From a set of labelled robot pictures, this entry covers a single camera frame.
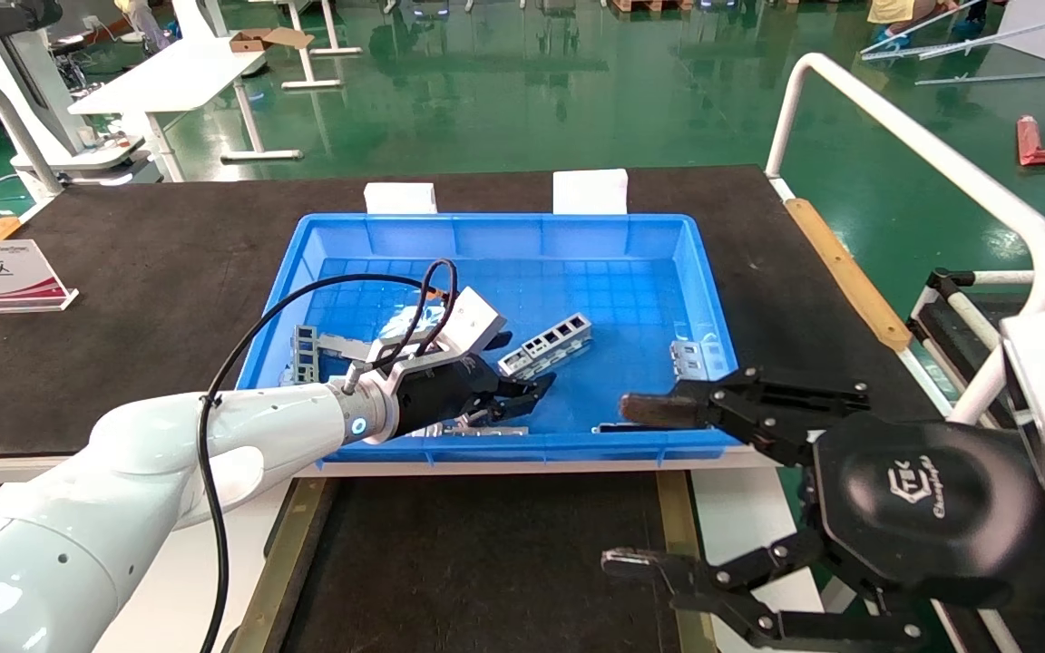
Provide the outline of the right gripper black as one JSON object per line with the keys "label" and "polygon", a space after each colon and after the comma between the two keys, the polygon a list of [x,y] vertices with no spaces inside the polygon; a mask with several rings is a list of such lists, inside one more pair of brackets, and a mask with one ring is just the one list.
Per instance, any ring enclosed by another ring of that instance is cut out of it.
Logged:
{"label": "right gripper black", "polygon": [[[923,632],[899,590],[1008,605],[1021,591],[1024,537],[1045,509],[1023,443],[967,424],[846,418],[870,409],[865,382],[764,367],[679,380],[663,395],[627,393],[628,422],[719,430],[783,466],[813,463],[822,526],[720,565],[618,547],[602,553],[602,569],[660,580],[673,609],[709,613],[752,648],[774,650],[916,652]],[[812,432],[825,434],[812,443]],[[878,613],[775,610],[752,594],[818,562],[867,591]]]}

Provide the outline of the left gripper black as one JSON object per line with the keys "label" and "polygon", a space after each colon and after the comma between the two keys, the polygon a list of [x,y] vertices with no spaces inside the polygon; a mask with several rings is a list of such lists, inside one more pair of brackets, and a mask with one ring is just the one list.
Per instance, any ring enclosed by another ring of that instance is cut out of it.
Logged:
{"label": "left gripper black", "polygon": [[[477,352],[500,350],[512,337],[511,331],[485,332],[477,340]],[[557,379],[554,372],[525,381],[500,379],[497,372],[477,355],[441,363],[423,358],[398,363],[394,377],[397,418],[393,438],[471,413],[481,404],[485,424],[527,416]]]}

